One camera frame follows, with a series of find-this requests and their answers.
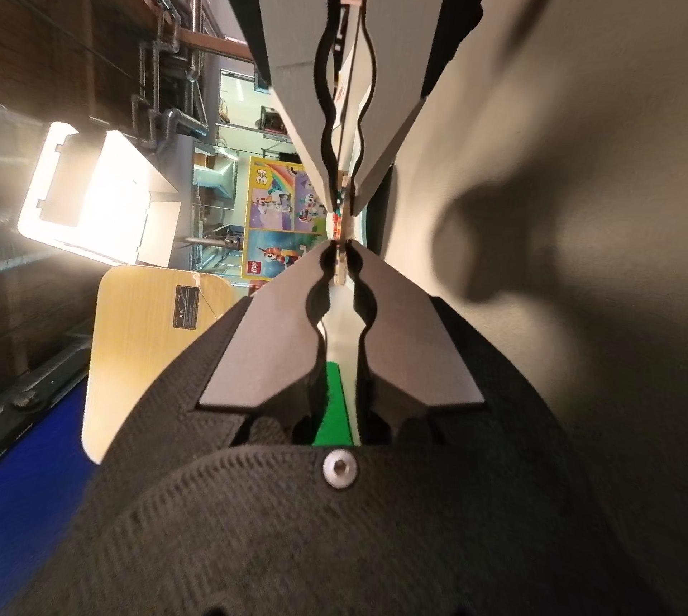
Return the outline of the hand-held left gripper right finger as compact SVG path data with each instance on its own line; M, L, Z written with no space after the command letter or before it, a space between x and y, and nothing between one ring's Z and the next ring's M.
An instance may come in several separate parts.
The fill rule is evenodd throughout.
M347 243L354 309L364 322L356 385L360 430L481 407L485 398L431 297L358 242Z

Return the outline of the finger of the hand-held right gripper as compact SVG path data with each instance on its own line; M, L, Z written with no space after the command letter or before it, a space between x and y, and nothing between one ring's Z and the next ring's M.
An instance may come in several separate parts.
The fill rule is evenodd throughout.
M425 104L426 70L443 0L363 0L363 49L372 62L360 104L360 153L352 177L351 214L374 196Z
M328 56L340 0L258 0L269 83L317 197L333 213L337 161L331 146L335 109Z

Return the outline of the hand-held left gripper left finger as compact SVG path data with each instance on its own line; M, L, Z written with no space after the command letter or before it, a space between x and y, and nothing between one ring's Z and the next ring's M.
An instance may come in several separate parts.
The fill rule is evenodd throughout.
M322 421L328 404L326 340L336 244L324 241L249 299L198 405L270 416L281 424Z

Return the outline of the green lego plate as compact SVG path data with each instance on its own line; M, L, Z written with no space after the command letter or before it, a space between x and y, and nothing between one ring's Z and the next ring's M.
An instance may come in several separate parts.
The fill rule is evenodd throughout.
M328 401L312 446L351 447L354 445L354 438L349 422L340 368L339 365L333 361L327 361L325 368Z

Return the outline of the yellow lego box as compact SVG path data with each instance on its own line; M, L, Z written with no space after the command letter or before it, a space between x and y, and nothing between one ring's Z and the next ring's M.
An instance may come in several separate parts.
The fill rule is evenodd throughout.
M327 239L328 211L301 164L252 156L242 278L270 281Z

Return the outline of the white instruction booklet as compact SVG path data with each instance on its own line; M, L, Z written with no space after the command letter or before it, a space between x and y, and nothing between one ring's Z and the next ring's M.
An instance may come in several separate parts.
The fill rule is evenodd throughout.
M334 92L336 109L331 134L338 170L351 177L360 157L360 116L372 90L373 58L360 6L345 7L342 22L342 64Z

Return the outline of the brown wooden beam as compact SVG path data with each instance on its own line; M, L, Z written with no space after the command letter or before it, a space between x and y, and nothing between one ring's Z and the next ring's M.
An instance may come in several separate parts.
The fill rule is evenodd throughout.
M179 40L182 46L193 50L254 63L254 58L248 45L234 38L222 38L182 28L179 32Z

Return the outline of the light wood board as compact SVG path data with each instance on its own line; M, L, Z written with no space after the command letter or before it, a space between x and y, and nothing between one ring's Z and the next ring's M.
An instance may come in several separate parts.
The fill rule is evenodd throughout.
M99 284L81 442L99 465L154 380L240 296L221 276L115 266Z

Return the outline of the metal ventilation ducts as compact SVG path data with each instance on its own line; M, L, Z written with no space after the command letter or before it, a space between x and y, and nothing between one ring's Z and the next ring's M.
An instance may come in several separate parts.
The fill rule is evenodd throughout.
M138 90L132 95L132 131L150 159L181 133L208 138L202 98L206 53L183 34L219 32L209 0L143 0L153 15L150 41L138 48Z

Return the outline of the metal extractor hood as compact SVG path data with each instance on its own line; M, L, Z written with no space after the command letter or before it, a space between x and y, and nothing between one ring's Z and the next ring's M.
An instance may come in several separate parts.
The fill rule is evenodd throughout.
M239 156L227 147L193 144L193 185L211 189L218 198L235 199Z

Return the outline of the white softbox light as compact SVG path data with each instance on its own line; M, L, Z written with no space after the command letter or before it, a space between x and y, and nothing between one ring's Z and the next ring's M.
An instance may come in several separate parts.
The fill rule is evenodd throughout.
M17 228L25 238L108 266L167 268L177 189L120 131L46 131Z

